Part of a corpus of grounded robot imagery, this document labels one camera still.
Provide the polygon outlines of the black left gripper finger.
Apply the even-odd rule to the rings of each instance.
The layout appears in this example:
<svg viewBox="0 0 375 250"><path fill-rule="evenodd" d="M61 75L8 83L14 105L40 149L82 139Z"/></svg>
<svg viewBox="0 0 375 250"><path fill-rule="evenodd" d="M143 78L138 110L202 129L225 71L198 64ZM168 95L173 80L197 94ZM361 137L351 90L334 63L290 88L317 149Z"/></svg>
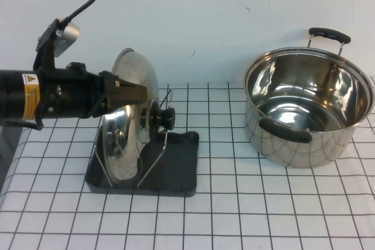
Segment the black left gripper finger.
<svg viewBox="0 0 375 250"><path fill-rule="evenodd" d="M105 89L115 89L115 88L124 88L124 87L141 87L145 88L144 85L132 83L130 81L126 81L121 79L118 75L113 74L109 71L102 71L101 77L103 78L103 84Z"/></svg>
<svg viewBox="0 0 375 250"><path fill-rule="evenodd" d="M142 104L148 100L147 88L143 85L115 87L107 97L108 107Z"/></svg>

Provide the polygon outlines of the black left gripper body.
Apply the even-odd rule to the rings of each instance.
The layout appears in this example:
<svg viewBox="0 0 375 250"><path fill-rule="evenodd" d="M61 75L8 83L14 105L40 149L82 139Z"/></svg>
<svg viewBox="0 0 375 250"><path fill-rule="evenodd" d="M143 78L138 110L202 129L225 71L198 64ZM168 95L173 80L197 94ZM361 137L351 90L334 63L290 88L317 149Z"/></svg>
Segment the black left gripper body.
<svg viewBox="0 0 375 250"><path fill-rule="evenodd" d="M105 79L108 71L98 74L86 70L83 63L72 63L54 70L54 116L57 118L99 117L108 112Z"/></svg>

